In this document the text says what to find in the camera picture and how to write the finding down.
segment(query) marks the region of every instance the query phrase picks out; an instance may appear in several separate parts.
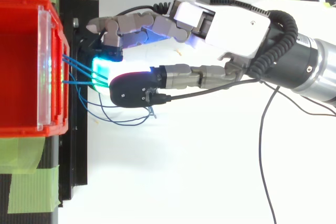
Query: robotic hand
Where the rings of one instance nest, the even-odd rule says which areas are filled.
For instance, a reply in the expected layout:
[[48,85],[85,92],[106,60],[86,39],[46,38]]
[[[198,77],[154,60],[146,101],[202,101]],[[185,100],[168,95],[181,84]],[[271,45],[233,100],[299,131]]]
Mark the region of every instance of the robotic hand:
[[[257,81],[336,105],[336,46],[299,34],[294,19],[281,11],[235,0],[174,1],[166,16],[145,12],[96,18],[87,28],[101,35],[107,31],[98,49],[112,61],[122,60],[124,48],[171,37],[194,48],[206,43],[230,58],[225,67],[180,64],[118,76],[110,83],[110,94],[121,107],[163,104]],[[240,81],[245,74],[253,79]],[[208,90],[179,97],[157,92],[186,87]]]

